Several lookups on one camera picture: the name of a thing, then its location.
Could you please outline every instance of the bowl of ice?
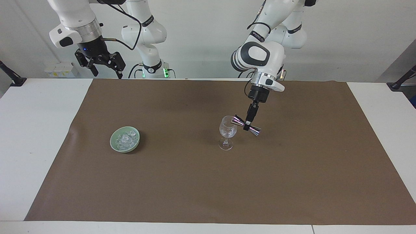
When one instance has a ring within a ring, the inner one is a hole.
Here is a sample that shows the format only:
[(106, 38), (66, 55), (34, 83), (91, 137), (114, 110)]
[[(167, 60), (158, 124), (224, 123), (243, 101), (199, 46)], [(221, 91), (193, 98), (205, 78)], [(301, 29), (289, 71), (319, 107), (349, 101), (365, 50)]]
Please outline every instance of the bowl of ice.
[(129, 153), (133, 151), (140, 141), (139, 131), (134, 127), (117, 129), (110, 138), (110, 146), (117, 152)]

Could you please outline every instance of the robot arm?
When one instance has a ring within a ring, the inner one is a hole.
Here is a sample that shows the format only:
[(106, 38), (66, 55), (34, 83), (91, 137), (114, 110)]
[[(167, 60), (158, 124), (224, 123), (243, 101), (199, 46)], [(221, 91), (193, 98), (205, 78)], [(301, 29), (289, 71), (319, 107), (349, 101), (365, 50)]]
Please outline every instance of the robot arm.
[(120, 53), (108, 52), (102, 37), (101, 24), (90, 8), (90, 3), (123, 4), (125, 0), (48, 0), (52, 9), (58, 14), (61, 24), (50, 33), (50, 38), (58, 48), (78, 44), (75, 52), (79, 64), (98, 75), (95, 64), (113, 69), (121, 79), (126, 66)]
[(165, 27), (156, 21), (150, 12), (148, 0), (127, 0), (129, 13), (142, 22), (142, 27), (138, 24), (124, 26), (121, 35), (127, 44), (133, 45), (137, 34), (141, 30), (141, 37), (136, 46), (143, 60), (143, 74), (146, 78), (165, 78), (168, 77), (166, 69), (168, 64), (160, 59), (159, 52), (152, 44), (165, 42), (167, 32)]
[(301, 48), (306, 42), (301, 15), (305, 6), (317, 0), (265, 0), (252, 25), (254, 29), (246, 42), (231, 56), (235, 70), (254, 69), (248, 97), (253, 100), (245, 119), (244, 130), (251, 127), (259, 103), (265, 103), (270, 90), (283, 92), (285, 87), (277, 82), (283, 71), (284, 46)]

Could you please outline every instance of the white power box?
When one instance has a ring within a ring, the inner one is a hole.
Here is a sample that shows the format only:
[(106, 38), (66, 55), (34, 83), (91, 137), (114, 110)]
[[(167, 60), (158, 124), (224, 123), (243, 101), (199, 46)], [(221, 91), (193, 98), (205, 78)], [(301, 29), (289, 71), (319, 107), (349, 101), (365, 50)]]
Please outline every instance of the white power box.
[(50, 64), (45, 68), (48, 77), (51, 78), (76, 78), (78, 71), (70, 62)]

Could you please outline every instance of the metal jigger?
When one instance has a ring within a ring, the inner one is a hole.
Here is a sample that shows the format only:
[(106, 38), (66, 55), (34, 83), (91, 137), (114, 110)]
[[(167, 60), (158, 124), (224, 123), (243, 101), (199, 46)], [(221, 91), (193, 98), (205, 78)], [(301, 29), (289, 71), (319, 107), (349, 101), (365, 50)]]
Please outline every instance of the metal jigger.
[[(233, 116), (233, 119), (231, 120), (231, 122), (238, 126), (242, 126), (242, 127), (244, 126), (244, 120), (240, 118), (238, 115)], [(258, 137), (258, 135), (261, 132), (261, 128), (250, 126), (249, 131), (253, 133), (256, 137)]]

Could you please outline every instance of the brown tablecloth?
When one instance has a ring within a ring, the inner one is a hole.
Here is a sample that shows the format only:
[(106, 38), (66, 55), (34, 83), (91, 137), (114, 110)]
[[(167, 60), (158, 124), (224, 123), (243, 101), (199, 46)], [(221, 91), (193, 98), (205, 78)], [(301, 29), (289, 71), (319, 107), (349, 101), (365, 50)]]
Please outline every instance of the brown tablecloth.
[[(219, 124), (245, 117), (244, 82), (94, 80), (25, 220), (416, 224), (347, 84), (283, 84), (260, 136), (240, 128), (225, 152)], [(129, 154), (109, 145), (122, 126), (141, 134)]]

